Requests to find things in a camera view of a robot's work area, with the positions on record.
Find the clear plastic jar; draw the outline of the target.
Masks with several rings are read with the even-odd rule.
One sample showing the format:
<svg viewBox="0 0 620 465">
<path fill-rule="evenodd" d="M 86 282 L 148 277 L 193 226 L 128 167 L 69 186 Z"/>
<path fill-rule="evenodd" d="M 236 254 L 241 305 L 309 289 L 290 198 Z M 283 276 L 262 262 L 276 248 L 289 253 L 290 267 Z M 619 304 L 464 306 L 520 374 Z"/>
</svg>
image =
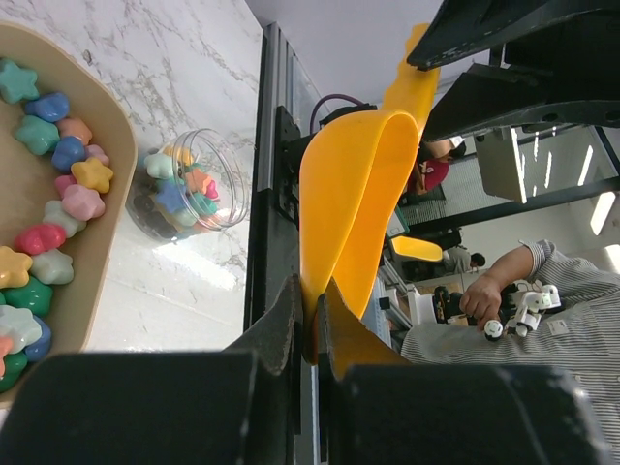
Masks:
<svg viewBox="0 0 620 465">
<path fill-rule="evenodd" d="M 237 225 L 250 200 L 236 152 L 219 133 L 198 129 L 139 156 L 127 209 L 144 233 L 173 242 Z"/>
</svg>

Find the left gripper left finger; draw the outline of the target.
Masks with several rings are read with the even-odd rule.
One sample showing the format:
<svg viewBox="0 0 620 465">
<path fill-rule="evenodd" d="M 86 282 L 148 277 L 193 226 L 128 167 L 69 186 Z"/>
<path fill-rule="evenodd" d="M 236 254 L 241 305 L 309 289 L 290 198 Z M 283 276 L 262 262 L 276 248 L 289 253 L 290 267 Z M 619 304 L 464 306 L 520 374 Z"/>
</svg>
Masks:
<svg viewBox="0 0 620 465">
<path fill-rule="evenodd" d="M 5 464 L 290 464 L 300 283 L 220 352 L 53 356 L 1 429 Z"/>
</svg>

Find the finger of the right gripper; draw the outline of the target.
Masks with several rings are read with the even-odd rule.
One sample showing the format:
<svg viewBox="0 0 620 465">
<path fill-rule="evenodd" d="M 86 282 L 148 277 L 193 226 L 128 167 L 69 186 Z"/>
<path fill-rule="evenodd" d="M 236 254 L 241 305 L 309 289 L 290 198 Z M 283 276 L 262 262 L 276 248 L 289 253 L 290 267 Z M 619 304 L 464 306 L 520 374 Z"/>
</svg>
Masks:
<svg viewBox="0 0 620 465">
<path fill-rule="evenodd" d="M 577 16 L 618 11 L 617 1 L 445 1 L 407 63 L 429 71 Z"/>
<path fill-rule="evenodd" d="M 575 73 L 544 75 L 473 65 L 431 110 L 423 139 L 551 124 L 617 128 L 619 86 Z"/>
</svg>

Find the beige tray colourful candies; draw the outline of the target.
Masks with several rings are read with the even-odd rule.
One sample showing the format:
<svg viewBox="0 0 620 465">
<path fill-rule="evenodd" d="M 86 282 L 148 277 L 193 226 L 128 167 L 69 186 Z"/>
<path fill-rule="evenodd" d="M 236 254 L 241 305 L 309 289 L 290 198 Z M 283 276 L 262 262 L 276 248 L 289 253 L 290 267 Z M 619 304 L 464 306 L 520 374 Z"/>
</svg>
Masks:
<svg viewBox="0 0 620 465">
<path fill-rule="evenodd" d="M 1 405 L 90 335 L 137 162 L 114 96 L 50 40 L 1 25 Z"/>
</svg>

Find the orange plastic scoop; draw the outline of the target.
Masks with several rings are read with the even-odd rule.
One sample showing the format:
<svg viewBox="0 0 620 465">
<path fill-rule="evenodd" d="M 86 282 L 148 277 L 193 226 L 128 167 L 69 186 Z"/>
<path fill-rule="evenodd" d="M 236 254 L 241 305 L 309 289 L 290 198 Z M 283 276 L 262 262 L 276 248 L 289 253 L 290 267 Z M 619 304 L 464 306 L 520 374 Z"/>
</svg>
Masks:
<svg viewBox="0 0 620 465">
<path fill-rule="evenodd" d="M 389 219 L 407 185 L 433 106 L 438 69 L 401 60 L 377 109 L 326 124 L 309 142 L 299 173 L 303 354 L 316 364 L 319 299 L 335 283 L 347 309 L 365 312 Z"/>
</svg>

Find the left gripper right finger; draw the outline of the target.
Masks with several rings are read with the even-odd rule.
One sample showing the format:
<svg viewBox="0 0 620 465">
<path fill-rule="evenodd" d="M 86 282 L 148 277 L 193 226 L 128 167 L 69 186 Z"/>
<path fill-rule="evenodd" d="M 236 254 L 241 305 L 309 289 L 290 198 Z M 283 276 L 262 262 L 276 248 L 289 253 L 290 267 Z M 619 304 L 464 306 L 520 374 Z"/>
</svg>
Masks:
<svg viewBox="0 0 620 465">
<path fill-rule="evenodd" d="M 335 289 L 318 302 L 331 464 L 610 464 L 585 393 L 546 366 L 413 365 Z"/>
</svg>

